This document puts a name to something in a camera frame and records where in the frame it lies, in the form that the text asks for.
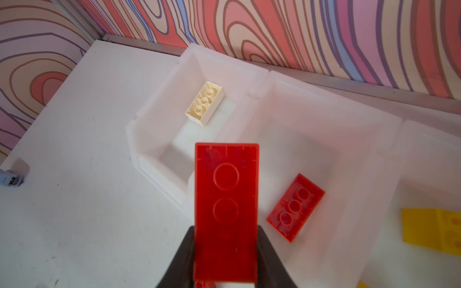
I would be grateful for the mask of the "yellow small lego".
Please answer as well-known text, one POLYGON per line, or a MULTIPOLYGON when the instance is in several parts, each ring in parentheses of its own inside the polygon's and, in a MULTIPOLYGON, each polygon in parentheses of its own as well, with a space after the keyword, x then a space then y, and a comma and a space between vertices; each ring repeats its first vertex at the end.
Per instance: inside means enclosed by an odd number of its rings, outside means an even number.
POLYGON ((370 288, 370 287, 368 287, 368 285, 364 284, 363 282, 359 282, 357 284, 357 288, 370 288))

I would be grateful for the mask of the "red long lego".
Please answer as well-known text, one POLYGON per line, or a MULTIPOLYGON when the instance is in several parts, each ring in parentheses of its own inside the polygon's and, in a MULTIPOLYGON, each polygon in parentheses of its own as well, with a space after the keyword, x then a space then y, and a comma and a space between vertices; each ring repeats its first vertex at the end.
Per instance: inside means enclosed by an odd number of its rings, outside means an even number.
POLYGON ((293 243, 313 211, 325 196, 325 191, 298 174, 266 221, 289 243, 293 243))

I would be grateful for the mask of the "cream long lego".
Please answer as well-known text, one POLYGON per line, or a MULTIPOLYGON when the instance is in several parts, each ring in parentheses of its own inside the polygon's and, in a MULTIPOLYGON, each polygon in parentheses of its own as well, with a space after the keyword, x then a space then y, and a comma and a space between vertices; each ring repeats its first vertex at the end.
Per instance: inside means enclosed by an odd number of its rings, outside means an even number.
POLYGON ((205 127, 224 96, 225 92, 222 86, 206 81, 185 114, 189 120, 205 127))

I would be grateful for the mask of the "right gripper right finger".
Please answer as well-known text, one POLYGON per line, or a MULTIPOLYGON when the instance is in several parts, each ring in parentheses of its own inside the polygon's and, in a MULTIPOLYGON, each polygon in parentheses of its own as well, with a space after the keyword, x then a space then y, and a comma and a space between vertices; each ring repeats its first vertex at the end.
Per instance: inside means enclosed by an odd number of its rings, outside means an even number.
POLYGON ((262 226, 258 226, 256 250, 257 288, 297 288, 262 226))

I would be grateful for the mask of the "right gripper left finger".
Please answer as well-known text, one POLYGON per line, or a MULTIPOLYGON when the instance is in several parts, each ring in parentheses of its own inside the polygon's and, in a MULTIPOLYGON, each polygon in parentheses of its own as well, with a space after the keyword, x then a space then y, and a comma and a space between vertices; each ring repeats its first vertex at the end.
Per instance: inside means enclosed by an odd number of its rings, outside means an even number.
POLYGON ((194 226, 188 228, 157 288, 194 288, 194 226))

